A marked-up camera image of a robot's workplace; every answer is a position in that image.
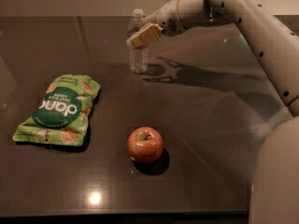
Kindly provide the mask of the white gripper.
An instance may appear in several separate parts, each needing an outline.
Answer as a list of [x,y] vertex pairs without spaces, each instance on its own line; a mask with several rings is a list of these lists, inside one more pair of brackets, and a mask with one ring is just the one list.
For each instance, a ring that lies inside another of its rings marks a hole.
[[141,49],[158,41],[162,34],[166,36],[183,34],[185,28],[178,15],[178,2],[179,0],[172,0],[163,5],[158,13],[154,12],[143,17],[145,26],[127,39],[127,46],[131,49]]

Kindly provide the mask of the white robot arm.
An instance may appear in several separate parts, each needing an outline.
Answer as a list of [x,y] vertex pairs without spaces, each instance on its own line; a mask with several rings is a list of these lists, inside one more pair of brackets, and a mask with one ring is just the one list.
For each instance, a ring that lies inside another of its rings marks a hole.
[[139,49],[197,26],[233,23],[292,118],[264,140],[250,192],[249,224],[299,224],[299,37],[255,0],[172,0],[127,39]]

